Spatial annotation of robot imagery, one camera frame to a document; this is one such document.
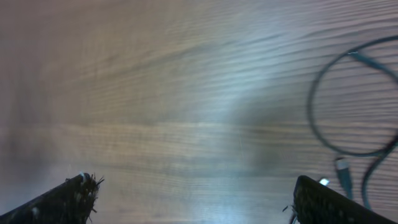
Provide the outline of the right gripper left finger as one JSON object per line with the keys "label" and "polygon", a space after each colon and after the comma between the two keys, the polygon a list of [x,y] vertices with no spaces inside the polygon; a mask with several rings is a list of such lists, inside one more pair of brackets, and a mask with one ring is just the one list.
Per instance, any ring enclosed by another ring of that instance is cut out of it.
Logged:
{"label": "right gripper left finger", "polygon": [[98,199],[103,178],[80,173],[1,215],[1,224],[86,224]]}

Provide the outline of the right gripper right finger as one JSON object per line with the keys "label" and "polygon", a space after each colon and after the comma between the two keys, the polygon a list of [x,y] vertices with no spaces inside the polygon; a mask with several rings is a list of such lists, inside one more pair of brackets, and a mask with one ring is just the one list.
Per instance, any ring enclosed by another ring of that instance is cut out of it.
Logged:
{"label": "right gripper right finger", "polygon": [[395,224],[306,175],[297,178],[291,208],[291,223]]}

